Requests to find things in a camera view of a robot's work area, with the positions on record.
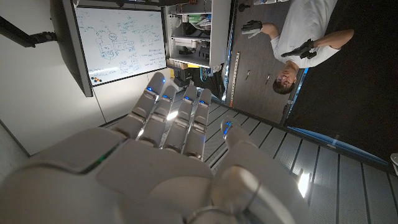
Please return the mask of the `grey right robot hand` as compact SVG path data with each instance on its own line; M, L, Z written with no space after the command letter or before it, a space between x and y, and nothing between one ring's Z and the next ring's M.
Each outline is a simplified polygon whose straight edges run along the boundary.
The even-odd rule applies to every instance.
M91 128L30 158L1 184L2 223L310 223L297 182L232 117L219 169L203 162L211 92L156 73L112 129Z

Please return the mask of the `person's right gloved hand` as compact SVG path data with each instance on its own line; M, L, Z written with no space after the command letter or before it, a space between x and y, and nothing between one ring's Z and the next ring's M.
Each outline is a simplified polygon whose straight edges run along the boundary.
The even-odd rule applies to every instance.
M296 49L293 49L290 52L282 54L281 57L299 56L301 59L303 58L311 59L317 55L316 52L311 52L313 48L314 48L314 41L308 39L300 47L297 47Z

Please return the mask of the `person's left gloved hand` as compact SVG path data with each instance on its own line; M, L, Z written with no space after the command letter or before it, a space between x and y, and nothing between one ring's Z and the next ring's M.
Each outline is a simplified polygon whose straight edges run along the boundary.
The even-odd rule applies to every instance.
M262 29L262 22L261 21L254 21L251 20L247 24L243 25L241 29L242 35L248 35L248 38L252 38L255 35L258 35Z

